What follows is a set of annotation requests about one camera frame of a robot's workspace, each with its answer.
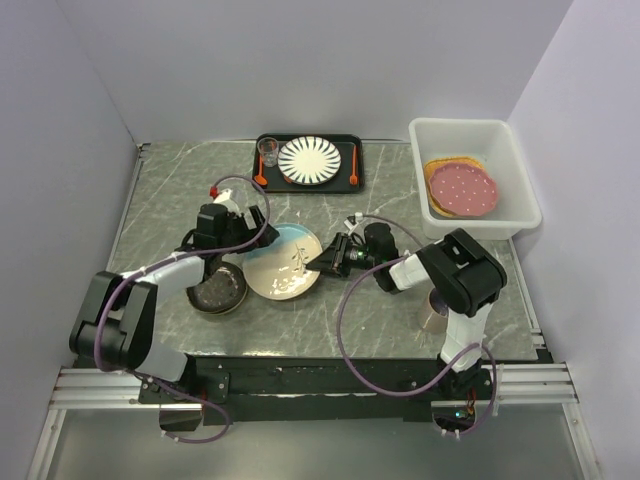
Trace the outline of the blue grey plate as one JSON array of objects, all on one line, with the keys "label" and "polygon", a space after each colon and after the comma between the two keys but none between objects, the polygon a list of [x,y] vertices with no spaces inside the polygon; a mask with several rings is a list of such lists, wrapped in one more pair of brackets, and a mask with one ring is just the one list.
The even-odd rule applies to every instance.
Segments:
[{"label": "blue grey plate", "polygon": [[248,286],[263,298],[284,301],[308,291],[320,273],[307,264],[322,252],[317,236],[308,228],[292,223],[275,225],[278,238],[268,247],[245,254],[242,271]]}]

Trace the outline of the dark metallic bowl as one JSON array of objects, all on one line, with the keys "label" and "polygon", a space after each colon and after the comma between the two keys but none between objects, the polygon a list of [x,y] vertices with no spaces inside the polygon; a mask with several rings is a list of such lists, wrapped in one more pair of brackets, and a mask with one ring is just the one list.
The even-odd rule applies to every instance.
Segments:
[{"label": "dark metallic bowl", "polygon": [[203,283],[186,289],[191,306],[211,315],[230,313],[244,301],[247,292],[242,270],[229,262],[222,262]]}]

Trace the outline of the pink polka dot plate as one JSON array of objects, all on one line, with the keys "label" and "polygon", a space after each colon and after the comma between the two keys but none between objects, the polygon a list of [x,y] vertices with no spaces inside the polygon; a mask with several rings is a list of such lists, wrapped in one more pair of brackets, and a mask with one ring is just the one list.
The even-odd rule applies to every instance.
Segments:
[{"label": "pink polka dot plate", "polygon": [[456,217],[482,217],[497,206],[499,190],[490,175],[479,168],[449,164],[430,179],[435,200]]}]

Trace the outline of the orange woven pattern plate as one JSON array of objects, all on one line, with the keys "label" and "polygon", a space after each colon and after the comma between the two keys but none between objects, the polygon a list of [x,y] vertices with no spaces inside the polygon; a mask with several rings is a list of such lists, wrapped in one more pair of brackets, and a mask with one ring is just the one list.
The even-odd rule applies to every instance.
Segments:
[{"label": "orange woven pattern plate", "polygon": [[429,204],[436,213],[438,213],[439,215],[445,218],[455,218],[456,215],[444,209],[435,200],[431,192],[430,179],[438,168],[441,168],[449,164],[457,164],[457,163],[479,168],[481,170],[485,170],[485,167],[481,162],[469,156],[457,156],[457,157],[445,157],[445,158],[433,159],[428,163],[426,163],[423,167],[423,174],[425,179],[425,185],[427,188]]}]

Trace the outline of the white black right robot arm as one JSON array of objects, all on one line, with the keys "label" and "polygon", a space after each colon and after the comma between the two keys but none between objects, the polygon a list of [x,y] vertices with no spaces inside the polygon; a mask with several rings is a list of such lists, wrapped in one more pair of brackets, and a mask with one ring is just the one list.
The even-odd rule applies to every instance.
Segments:
[{"label": "white black right robot arm", "polygon": [[473,388],[481,369],[481,346],[493,304],[507,284],[503,266],[465,230],[402,256],[385,221],[364,228],[364,236],[338,233],[305,264],[311,271],[346,278],[353,269],[370,271],[382,291],[397,294],[425,282],[447,311],[444,344],[438,356],[439,390],[460,398]]}]

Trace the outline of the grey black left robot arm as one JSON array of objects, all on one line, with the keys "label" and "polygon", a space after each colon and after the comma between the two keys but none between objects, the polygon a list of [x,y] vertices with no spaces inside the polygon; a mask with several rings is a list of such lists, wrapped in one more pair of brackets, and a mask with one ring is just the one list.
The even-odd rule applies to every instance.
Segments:
[{"label": "grey black left robot arm", "polygon": [[156,309],[161,300],[208,280],[224,255],[264,248],[278,239],[258,206],[249,213],[204,204],[196,226],[168,257],[128,273],[94,275],[70,333],[71,352],[102,370],[159,378],[172,399],[191,399],[199,387],[195,367],[187,354],[155,338]]}]

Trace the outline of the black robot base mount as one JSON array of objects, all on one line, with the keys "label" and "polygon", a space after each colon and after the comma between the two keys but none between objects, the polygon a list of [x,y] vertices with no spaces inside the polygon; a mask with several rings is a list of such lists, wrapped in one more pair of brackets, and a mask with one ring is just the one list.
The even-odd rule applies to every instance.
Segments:
[{"label": "black robot base mount", "polygon": [[430,386],[441,372],[438,360],[306,357],[197,357],[197,377],[162,388],[142,378],[138,400],[161,407],[160,424],[171,432],[198,425],[264,421],[401,419],[430,422],[441,401],[463,407],[470,424],[476,402],[494,397],[486,362],[466,392]]}]

